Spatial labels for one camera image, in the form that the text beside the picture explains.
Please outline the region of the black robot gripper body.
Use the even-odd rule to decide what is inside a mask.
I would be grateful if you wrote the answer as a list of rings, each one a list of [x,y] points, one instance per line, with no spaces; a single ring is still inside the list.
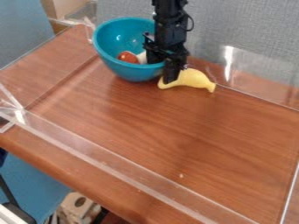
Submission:
[[[188,55],[184,47],[187,40],[188,18],[184,10],[188,0],[152,0],[153,34],[144,33],[144,44],[155,44],[169,55]]]

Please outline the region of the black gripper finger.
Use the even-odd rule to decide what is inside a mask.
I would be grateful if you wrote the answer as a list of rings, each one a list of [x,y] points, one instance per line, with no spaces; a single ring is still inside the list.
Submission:
[[[179,73],[187,68],[187,55],[169,55],[164,60],[163,83],[168,84],[177,80]]]
[[[148,64],[161,63],[164,61],[165,52],[155,44],[144,44],[145,59]]]

